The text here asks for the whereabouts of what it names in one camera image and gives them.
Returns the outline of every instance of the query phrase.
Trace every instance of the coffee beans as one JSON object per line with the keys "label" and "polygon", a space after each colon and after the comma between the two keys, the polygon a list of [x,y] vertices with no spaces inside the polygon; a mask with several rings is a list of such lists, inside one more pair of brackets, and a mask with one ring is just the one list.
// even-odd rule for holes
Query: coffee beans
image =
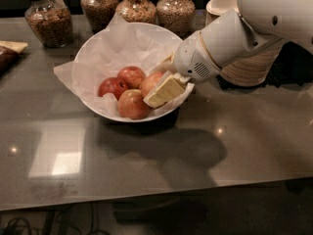
{"label": "coffee beans", "polygon": [[94,32],[104,29],[112,19],[118,0],[81,0],[81,8]]}
{"label": "coffee beans", "polygon": [[68,8],[34,11],[26,20],[46,47],[63,47],[72,41],[72,21]]}

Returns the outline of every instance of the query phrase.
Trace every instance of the grain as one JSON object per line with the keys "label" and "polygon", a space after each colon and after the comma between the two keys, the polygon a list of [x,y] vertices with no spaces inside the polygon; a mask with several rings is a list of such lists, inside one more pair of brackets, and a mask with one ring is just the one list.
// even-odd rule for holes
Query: grain
{"label": "grain", "polygon": [[104,29],[112,19],[118,0],[81,0],[81,8],[92,30]]}
{"label": "grain", "polygon": [[26,20],[43,45],[63,47],[72,41],[72,21],[68,9],[34,11]]}
{"label": "grain", "polygon": [[157,8],[149,0],[124,0],[116,7],[116,12],[130,22],[155,24]]}
{"label": "grain", "polygon": [[196,7],[192,0],[159,0],[156,11],[161,26],[184,37],[191,28]]}

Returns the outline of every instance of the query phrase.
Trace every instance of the apple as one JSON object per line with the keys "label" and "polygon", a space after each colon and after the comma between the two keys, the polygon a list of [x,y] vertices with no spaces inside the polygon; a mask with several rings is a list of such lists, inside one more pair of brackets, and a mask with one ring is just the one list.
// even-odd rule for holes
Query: apple
{"label": "apple", "polygon": [[107,93],[112,93],[118,100],[120,95],[128,90],[127,83],[118,77],[108,77],[102,81],[98,88],[98,96],[103,97]]}
{"label": "apple", "polygon": [[145,80],[146,74],[139,67],[130,66],[121,69],[117,77],[123,79],[129,89],[138,89],[142,81]]}
{"label": "apple", "polygon": [[117,108],[122,118],[142,119],[150,113],[150,107],[144,102],[139,89],[129,89],[123,92],[117,102]]}
{"label": "apple", "polygon": [[147,76],[147,78],[141,83],[139,89],[145,98],[148,93],[156,86],[158,81],[162,78],[163,72],[157,71]]}

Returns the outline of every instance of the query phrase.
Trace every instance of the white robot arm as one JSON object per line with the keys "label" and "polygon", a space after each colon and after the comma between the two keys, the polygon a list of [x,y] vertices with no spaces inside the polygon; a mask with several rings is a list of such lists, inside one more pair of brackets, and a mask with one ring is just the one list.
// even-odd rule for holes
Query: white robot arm
{"label": "white robot arm", "polygon": [[177,71],[203,82],[237,59],[294,42],[313,54],[313,0],[238,0],[230,10],[183,41]]}

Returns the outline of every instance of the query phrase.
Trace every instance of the white bowl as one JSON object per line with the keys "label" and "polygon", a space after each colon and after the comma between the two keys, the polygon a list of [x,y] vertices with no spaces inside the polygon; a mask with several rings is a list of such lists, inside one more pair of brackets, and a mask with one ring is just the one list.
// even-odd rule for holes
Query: white bowl
{"label": "white bowl", "polygon": [[194,84],[189,84],[178,98],[152,110],[148,117],[136,120],[120,117],[113,95],[98,97],[98,87],[104,79],[116,76],[125,66],[138,66],[148,75],[157,63],[174,53],[181,42],[176,34],[154,24],[123,23],[107,27],[93,35],[77,53],[72,69],[74,93],[90,110],[104,118],[121,122],[161,118],[187,99]]}

